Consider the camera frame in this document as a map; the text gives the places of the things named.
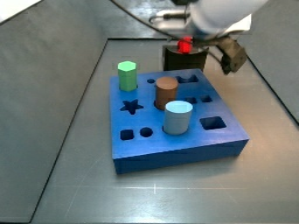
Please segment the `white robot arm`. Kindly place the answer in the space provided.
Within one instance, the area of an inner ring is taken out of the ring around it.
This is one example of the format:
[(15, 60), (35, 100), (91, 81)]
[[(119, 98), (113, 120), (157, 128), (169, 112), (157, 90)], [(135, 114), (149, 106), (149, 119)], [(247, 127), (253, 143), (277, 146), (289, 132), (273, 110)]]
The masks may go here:
[(190, 4), (186, 31), (201, 39), (246, 32), (251, 16), (269, 0), (198, 0)]

